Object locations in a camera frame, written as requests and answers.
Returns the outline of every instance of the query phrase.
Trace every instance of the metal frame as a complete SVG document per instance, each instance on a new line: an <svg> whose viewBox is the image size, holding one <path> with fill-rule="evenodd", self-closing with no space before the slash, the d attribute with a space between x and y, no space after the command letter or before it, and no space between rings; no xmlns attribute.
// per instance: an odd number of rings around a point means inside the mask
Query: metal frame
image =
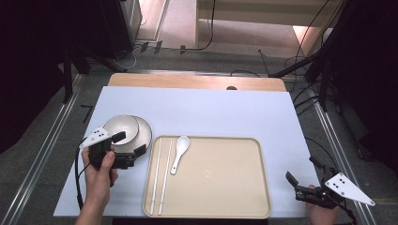
<svg viewBox="0 0 398 225"><path fill-rule="evenodd" d="M309 92L310 96L315 96L313 90L309 90ZM336 157L336 162L340 168L340 171L343 172L358 188L360 188L360 182L355 176L354 170L352 169L348 158L345 155L342 144L340 143L336 131L334 130L334 127L330 121L329 114L327 112L323 112L318 102L315 103L314 107L323 126L323 129L325 130L325 133L328 137L330 147L333 151L334 156ZM377 224L369 205L357 201L354 201L354 204L357 208L357 212L360 216L362 224Z"/></svg>
<svg viewBox="0 0 398 225"><path fill-rule="evenodd" d="M20 187L17 190L17 194L14 197L14 200L9 207L6 216L3 218L1 225L6 224L17 224L18 219L23 212L24 207L26 206L27 201L29 200L30 195L35 188L36 182L41 175L41 172L44 169L44 166L49 158L50 154L53 151L53 147L58 139L58 136L62 130L62 127L65 125L69 117L69 113L76 101L76 98L80 92L80 87L83 82L84 76L78 74L73 82L73 87L75 88L74 93L72 94L70 100L64 104L56 116L55 121L47 134L46 139L44 140L43 145L38 151L38 155L36 156L32 166L29 169L26 177L21 183Z"/></svg>

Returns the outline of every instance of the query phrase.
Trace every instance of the beige tray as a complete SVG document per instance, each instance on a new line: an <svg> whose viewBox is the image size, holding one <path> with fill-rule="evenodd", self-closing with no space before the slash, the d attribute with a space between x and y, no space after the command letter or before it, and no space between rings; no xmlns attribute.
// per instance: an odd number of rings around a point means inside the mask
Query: beige tray
<svg viewBox="0 0 398 225"><path fill-rule="evenodd" d="M267 218L270 215L268 184L258 141L189 138L190 147L179 161L176 175L171 175L170 170L176 157L178 137L161 136L153 142L143 205L149 217ZM163 206L159 215L165 175Z"/></svg>

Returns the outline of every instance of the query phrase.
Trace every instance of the chopstick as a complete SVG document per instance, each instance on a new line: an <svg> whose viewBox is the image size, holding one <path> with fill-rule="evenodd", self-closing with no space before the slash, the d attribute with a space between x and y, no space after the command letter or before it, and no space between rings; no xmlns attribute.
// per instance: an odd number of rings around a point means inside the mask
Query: chopstick
<svg viewBox="0 0 398 225"><path fill-rule="evenodd" d="M159 172L159 161L161 159L161 143L159 144L159 152L158 152L158 161L156 163L156 172L155 172L155 183L153 184L153 193L152 193L152 201L150 203L150 215L153 215L153 206L155 204L155 193L156 193L156 185L158 183L158 172Z"/></svg>
<svg viewBox="0 0 398 225"><path fill-rule="evenodd" d="M166 169L164 170L164 180L163 180L163 189L161 191L161 205L159 205L159 213L158 215L161 215L161 211L163 209L163 200L164 200L164 190L166 189L166 180L167 180L167 171L169 170L169 161L170 161L170 153L172 151L172 145L173 145L173 139L170 140L170 148L169 148L169 156L167 157L167 164L166 164Z"/></svg>

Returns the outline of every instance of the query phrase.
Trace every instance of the ceramic spoon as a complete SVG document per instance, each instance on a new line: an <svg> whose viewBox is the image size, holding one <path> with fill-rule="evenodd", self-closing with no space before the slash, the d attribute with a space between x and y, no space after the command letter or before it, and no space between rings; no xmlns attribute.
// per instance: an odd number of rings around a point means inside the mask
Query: ceramic spoon
<svg viewBox="0 0 398 225"><path fill-rule="evenodd" d="M181 136L176 141L176 159L173 164L172 170L170 171L172 175L176 174L176 168L178 166L179 159L187 151L189 146L190 146L190 139L187 136Z"/></svg>

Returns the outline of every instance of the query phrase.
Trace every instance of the human arm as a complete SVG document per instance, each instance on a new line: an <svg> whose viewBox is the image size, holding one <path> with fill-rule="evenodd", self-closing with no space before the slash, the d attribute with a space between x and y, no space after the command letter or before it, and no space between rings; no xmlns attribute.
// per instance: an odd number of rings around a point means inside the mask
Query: human arm
<svg viewBox="0 0 398 225"><path fill-rule="evenodd" d="M333 209L322 208L318 205L306 203L308 217L310 218L311 225L332 225L339 215L340 208L338 206Z"/></svg>
<svg viewBox="0 0 398 225"><path fill-rule="evenodd" d="M84 166L89 164L88 148L82 152ZM85 176L85 202L76 225L98 225L101 224L102 214L111 196L109 171L115 161L115 153L109 151L104 157L101 167L96 170L89 165L84 170ZM117 179L117 170L112 170L113 182Z"/></svg>

